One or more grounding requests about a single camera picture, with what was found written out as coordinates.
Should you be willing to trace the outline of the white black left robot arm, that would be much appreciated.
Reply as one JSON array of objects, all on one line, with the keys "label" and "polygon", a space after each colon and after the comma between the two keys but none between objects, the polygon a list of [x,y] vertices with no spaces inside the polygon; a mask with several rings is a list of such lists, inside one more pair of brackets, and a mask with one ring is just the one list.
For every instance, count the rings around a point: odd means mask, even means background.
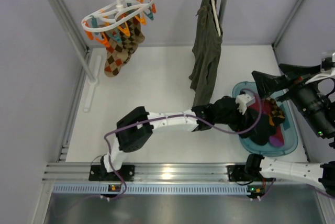
[{"label": "white black left robot arm", "polygon": [[108,152],[100,160],[102,177],[111,175],[121,166],[131,152],[141,149],[153,134],[167,131],[206,131],[216,124],[227,125],[230,134],[245,133],[248,103],[253,97],[243,93],[236,98],[224,96],[213,104],[194,106],[178,113],[151,113],[139,106],[117,122],[117,128],[105,138],[114,135],[114,141],[107,141]]}]

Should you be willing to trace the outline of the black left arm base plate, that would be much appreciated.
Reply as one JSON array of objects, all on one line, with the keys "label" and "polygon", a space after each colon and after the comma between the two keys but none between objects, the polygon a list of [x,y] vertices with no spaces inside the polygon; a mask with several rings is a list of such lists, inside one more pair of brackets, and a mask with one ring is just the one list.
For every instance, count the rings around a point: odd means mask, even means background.
[{"label": "black left arm base plate", "polygon": [[[125,182],[132,182],[135,175],[135,166],[123,165],[117,173]],[[119,176],[115,172],[107,173],[102,165],[91,165],[88,180],[93,182],[120,182]]]}]

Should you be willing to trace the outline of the black sock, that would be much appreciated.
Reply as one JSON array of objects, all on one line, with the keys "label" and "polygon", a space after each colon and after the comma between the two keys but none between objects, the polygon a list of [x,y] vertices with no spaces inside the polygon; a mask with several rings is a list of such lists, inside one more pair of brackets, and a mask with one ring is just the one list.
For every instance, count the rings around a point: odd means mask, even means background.
[{"label": "black sock", "polygon": [[[259,112],[257,110],[248,108],[244,114],[245,123],[242,126],[249,128],[254,124],[258,114]],[[266,145],[270,140],[270,136],[275,135],[275,133],[276,127],[274,126],[274,123],[270,123],[270,116],[262,113],[256,126],[246,133],[239,134],[239,137],[242,139],[249,138],[252,142],[258,145]]]}]

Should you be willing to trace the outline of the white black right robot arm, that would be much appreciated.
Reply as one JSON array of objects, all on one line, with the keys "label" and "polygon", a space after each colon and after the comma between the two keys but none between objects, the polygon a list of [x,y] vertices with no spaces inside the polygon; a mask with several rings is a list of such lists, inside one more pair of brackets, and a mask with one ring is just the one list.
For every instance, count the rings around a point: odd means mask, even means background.
[{"label": "white black right robot arm", "polygon": [[[324,80],[334,80],[334,66],[305,67],[280,64],[282,75],[275,76],[253,71],[258,94],[266,98],[275,92],[286,90],[277,101],[290,100],[304,117],[314,134],[323,139],[334,139],[334,102],[331,90],[323,94],[318,85]],[[288,162],[259,154],[250,154],[244,167],[245,173],[254,178],[274,178],[304,183],[319,193],[334,198],[334,162]]]}]

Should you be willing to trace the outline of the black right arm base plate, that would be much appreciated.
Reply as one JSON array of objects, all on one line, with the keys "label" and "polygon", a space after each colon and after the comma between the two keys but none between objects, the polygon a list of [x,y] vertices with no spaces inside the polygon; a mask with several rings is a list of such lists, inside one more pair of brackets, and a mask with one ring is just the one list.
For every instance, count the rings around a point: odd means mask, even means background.
[{"label": "black right arm base plate", "polygon": [[244,171],[244,165],[228,165],[227,175],[230,182],[255,182],[258,178],[247,174]]}]

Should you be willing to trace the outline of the red purple striped sock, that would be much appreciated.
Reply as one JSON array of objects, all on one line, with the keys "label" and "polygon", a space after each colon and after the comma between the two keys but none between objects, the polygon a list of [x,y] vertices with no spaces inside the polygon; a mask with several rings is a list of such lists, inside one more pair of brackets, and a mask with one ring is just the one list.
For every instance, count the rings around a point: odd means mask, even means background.
[{"label": "red purple striped sock", "polygon": [[[262,102],[262,113],[265,114],[263,112],[263,105],[264,105],[264,100]],[[268,142],[270,145],[272,145],[273,147],[279,148],[282,147],[284,145],[284,137],[281,131],[281,124],[278,125],[276,127],[276,133],[275,135],[270,136],[270,140]]]}]

